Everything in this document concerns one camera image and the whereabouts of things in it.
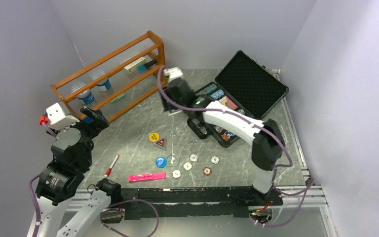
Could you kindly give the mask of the black poker case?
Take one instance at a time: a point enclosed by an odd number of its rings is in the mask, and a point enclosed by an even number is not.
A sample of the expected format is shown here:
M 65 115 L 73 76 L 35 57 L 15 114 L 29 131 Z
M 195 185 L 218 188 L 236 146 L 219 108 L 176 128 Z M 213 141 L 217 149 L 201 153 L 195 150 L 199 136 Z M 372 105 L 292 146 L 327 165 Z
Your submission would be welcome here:
M 242 50 L 236 52 L 213 82 L 196 90 L 196 94 L 206 94 L 204 88 L 213 83 L 238 106 L 236 110 L 243 109 L 245 116 L 255 119 L 263 119 L 289 92 L 288 86 Z

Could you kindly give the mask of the triangular all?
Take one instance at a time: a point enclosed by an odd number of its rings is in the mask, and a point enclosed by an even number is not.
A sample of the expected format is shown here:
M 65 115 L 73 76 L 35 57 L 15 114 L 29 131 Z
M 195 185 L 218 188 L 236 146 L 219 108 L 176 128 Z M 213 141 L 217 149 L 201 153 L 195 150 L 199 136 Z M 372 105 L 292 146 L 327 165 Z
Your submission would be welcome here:
M 154 145 L 164 151 L 166 151 L 166 138 L 161 138 L 158 141 L 154 142 Z

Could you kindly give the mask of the clear dealer button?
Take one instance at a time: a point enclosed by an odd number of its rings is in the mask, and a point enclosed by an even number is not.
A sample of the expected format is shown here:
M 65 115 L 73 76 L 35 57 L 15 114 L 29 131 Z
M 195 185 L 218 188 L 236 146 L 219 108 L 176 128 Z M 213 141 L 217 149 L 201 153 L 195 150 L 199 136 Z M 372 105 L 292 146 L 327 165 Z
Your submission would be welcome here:
M 167 163 L 170 167 L 176 167 L 180 163 L 180 158 L 176 154 L 170 154 L 167 157 Z

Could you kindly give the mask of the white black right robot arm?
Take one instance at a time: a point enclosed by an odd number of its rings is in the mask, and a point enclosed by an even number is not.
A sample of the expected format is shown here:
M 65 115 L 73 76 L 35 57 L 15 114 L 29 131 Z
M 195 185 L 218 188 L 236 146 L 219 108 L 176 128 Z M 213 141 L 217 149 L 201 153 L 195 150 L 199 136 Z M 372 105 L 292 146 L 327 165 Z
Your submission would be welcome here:
M 276 162 L 288 153 L 278 124 L 237 113 L 208 95 L 197 96 L 183 78 L 173 79 L 166 86 L 158 79 L 157 87 L 163 99 L 190 118 L 222 127 L 251 145 L 251 160 L 257 167 L 251 197 L 254 203 L 265 204 L 271 196 Z

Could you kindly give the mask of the blue card deck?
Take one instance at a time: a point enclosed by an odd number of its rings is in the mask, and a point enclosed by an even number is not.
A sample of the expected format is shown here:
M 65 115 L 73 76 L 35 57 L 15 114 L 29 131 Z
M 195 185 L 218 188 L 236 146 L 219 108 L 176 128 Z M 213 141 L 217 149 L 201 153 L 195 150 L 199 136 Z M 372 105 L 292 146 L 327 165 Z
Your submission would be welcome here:
M 172 115 L 180 113 L 180 112 L 182 112 L 181 109 L 171 109 L 171 110 L 167 111 L 167 113 L 168 113 L 169 116 L 172 116 Z

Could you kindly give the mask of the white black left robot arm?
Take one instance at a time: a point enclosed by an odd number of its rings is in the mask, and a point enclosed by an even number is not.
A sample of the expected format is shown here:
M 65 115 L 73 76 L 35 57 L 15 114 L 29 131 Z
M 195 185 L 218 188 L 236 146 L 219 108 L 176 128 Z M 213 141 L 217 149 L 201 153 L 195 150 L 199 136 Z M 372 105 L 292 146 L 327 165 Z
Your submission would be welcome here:
M 121 185 L 103 178 L 88 201 L 65 224 L 64 214 L 92 165 L 93 138 L 109 127 L 102 111 L 84 106 L 80 111 L 90 122 L 76 119 L 58 129 L 51 146 L 52 161 L 37 176 L 38 184 L 30 195 L 35 207 L 29 237 L 81 237 L 92 222 L 108 207 L 122 199 Z

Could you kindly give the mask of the yellow big blind button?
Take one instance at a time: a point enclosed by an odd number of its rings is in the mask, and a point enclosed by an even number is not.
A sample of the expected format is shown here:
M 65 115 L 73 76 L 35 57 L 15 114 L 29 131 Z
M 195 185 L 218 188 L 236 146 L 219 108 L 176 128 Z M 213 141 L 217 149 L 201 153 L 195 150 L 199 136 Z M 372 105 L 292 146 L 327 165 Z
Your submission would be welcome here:
M 157 142 L 159 139 L 160 139 L 160 135 L 157 132 L 152 132 L 152 133 L 149 134 L 149 140 L 152 143 Z

